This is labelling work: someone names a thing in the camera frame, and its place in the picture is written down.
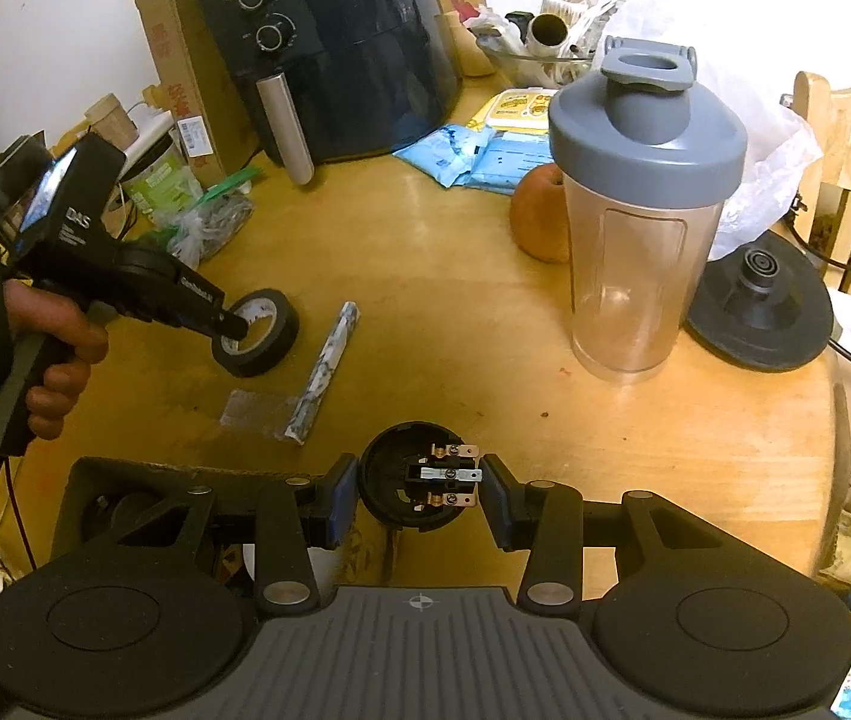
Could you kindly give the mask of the left human hand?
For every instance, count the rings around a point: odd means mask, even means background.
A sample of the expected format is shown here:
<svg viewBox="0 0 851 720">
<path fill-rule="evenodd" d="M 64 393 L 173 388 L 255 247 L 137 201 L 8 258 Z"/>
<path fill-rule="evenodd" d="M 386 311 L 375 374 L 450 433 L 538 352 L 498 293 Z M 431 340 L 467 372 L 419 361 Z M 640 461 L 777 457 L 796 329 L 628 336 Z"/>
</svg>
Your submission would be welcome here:
<svg viewBox="0 0 851 720">
<path fill-rule="evenodd" d="M 87 388 L 92 367 L 105 359 L 108 333 L 59 294 L 17 280 L 6 281 L 2 294 L 12 337 L 41 333 L 61 343 L 61 353 L 25 395 L 30 431 L 39 439 L 53 440 L 61 436 L 66 416 Z"/>
</svg>

